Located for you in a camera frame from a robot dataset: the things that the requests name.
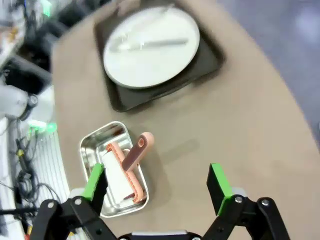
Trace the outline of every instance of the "black tray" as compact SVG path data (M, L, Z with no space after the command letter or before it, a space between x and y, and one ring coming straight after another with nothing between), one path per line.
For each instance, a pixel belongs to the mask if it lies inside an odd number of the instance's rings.
M141 11L142 9L165 6L172 2L173 1L170 0L142 0L138 10L131 11L129 14L121 17L115 12L112 16L102 20L94 26L95 40L104 73L104 79L112 108L115 111L126 112L141 104L169 95L201 77L207 75L214 76L218 74L218 70L223 65L225 56L221 48L212 39L209 39L198 23L200 30L199 48L189 65L175 77L160 85L144 89L125 88L117 85L108 77L104 69L103 53L106 41L113 29L128 16ZM175 7L188 12L177 3L175 3Z

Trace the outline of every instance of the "pink paint roller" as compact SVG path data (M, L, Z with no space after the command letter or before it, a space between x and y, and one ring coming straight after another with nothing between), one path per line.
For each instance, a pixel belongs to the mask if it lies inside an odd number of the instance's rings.
M144 198L143 189L133 170L154 142L154 136L150 132L142 133L126 157L116 142L106 146L107 153L102 161L108 181L107 191L116 204L132 198L133 203L138 203Z

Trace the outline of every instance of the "white plate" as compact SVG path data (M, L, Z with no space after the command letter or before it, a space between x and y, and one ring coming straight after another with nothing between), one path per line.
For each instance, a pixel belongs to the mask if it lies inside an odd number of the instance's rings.
M121 36L115 51L115 43ZM149 46L123 50L142 42L186 40L183 44ZM126 88L148 88L164 83L180 73L194 58L200 41L195 20L174 7L153 7L125 19L111 33L103 51L106 74Z

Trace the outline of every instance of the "gray floor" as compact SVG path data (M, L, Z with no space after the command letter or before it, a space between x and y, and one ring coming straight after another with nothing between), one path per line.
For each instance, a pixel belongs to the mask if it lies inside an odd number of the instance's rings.
M219 2L255 39L280 72L320 146L320 1Z

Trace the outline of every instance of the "cable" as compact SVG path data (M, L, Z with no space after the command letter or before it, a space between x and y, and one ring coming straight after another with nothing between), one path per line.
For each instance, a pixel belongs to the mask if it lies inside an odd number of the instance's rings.
M10 189L10 190L12 190L12 191L14 190L13 187L10 187L10 186L4 184L2 181L0 181L0 185L4 186L4 187L6 187L6 188L8 188L8 189Z
M43 182L38 183L38 184L36 185L36 191L37 191L37 192L39 192L39 188L40 188L40 187L46 187L46 188L49 190L49 192L51 193L52 199L55 198L54 195L53 195L53 193L54 193L55 196L56 196L56 198L57 198L57 201L61 204L61 199L60 199L59 195L56 193L56 191L55 191L51 186L49 186L48 184L43 183Z
M33 128L30 128L30 130L31 130L31 134L30 134L29 139L28 139L28 141L27 141L27 143L26 143L26 145L24 147L26 153L29 151L29 146L30 146L30 143L31 143L31 135L32 135ZM36 137L35 145L37 145L37 138L38 138L38 131L37 130L34 132L34 135ZM27 138L27 136L24 136L23 138L21 138L20 142L22 143L22 141L24 139L26 139L26 138Z
M30 158L30 160L29 160L29 163L31 163L32 162L32 160L34 159L34 157L35 157L35 154L36 154L36 150L37 150L37 144L38 144L38 131L35 131L35 142L34 142L34 148L33 148L33 153L32 153L32 157ZM29 146L30 146L30 141L29 141L29 143L27 144L27 148L26 148L26 153L29 151Z
M22 139L21 139L20 121L21 121L21 120L20 120L19 118L16 119L16 134L17 134L17 136L18 136L19 141L22 140Z
M14 119L14 120L12 120L11 122L8 123L8 125L7 125L6 128L5 128L5 130L3 130L3 132L0 134L0 137L8 131L9 127L11 126L11 124L12 124L15 120L16 120L16 119Z
M17 133L19 134L19 125L17 124ZM18 176L16 178L15 186L18 186L19 193L22 199L27 201L28 203L31 203L35 205L36 200L38 197L35 197L37 195L37 192L39 190L39 187L36 185L35 179L38 180L38 176L34 172L34 170L31 168L30 164L31 161L35 157L35 153L37 150L37 143L38 143L38 132L35 132L35 144L34 144L34 150L31 159L28 159L27 152L29 149L26 149L24 147L22 141L25 137L20 138L20 140L16 139L17 147L18 149L22 149L24 152L24 165L25 167L18 173Z

